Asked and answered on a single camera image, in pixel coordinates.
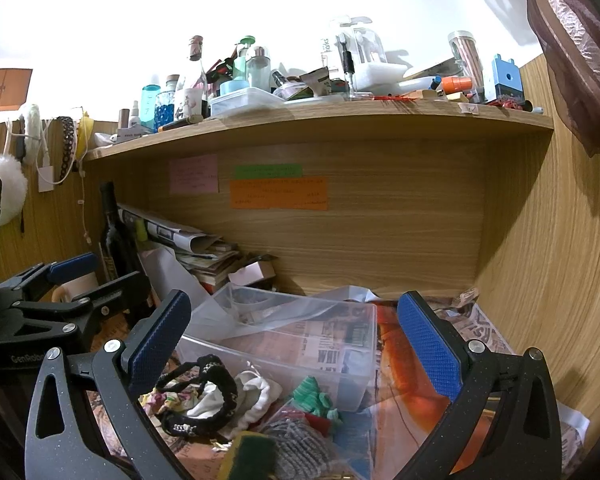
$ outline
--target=small plastic box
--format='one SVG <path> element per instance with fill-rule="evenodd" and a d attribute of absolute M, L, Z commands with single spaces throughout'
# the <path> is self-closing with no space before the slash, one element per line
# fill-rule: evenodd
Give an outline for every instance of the small plastic box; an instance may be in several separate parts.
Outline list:
<path fill-rule="evenodd" d="M 285 101 L 259 88 L 243 88 L 228 94 L 209 99 L 211 116 L 227 116 L 251 108 L 281 107 Z"/>
<path fill-rule="evenodd" d="M 353 412 L 375 372 L 376 308 L 228 283 L 193 311 L 177 350 L 182 361 L 215 354 L 232 375 L 253 366 L 283 396 L 313 376 Z"/>

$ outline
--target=blue liquid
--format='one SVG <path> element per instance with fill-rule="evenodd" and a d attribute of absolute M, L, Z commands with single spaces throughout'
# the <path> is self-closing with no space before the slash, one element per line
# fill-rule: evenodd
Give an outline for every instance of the blue liquid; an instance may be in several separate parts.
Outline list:
<path fill-rule="evenodd" d="M 173 112 L 173 104 L 155 107 L 154 134 L 158 132 L 160 126 L 173 122 Z"/>
<path fill-rule="evenodd" d="M 159 93 L 159 85 L 147 85 L 142 88 L 142 95 L 140 96 L 140 124 L 152 130 L 155 129 L 155 97 Z"/>

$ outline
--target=stack of books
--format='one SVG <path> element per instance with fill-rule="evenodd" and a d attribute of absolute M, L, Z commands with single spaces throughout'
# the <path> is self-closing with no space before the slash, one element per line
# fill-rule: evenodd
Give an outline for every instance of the stack of books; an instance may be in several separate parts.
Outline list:
<path fill-rule="evenodd" d="M 229 281 L 229 274 L 242 267 L 237 244 L 216 240 L 206 250 L 192 253 L 176 250 L 176 259 L 193 274 L 209 294 Z"/>

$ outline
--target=wooden cabinet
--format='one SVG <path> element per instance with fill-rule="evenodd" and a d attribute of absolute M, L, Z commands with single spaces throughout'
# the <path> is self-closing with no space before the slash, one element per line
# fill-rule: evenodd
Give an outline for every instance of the wooden cabinet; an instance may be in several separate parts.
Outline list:
<path fill-rule="evenodd" d="M 30 68 L 0 68 L 0 111 L 17 110 L 27 100 Z"/>

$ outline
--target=dark glass bottle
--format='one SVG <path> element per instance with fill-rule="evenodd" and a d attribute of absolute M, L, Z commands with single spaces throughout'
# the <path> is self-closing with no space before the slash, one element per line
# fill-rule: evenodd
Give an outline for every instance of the dark glass bottle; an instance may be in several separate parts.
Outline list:
<path fill-rule="evenodd" d="M 104 212 L 105 227 L 100 237 L 100 253 L 108 281 L 125 276 L 130 272 L 139 270 L 144 273 L 136 241 L 129 228 L 120 220 L 118 202 L 113 182 L 100 185 L 102 194 L 102 210 Z M 133 327 L 140 319 L 152 314 L 154 303 L 151 296 L 129 311 L 125 311 L 125 319 L 129 328 Z"/>

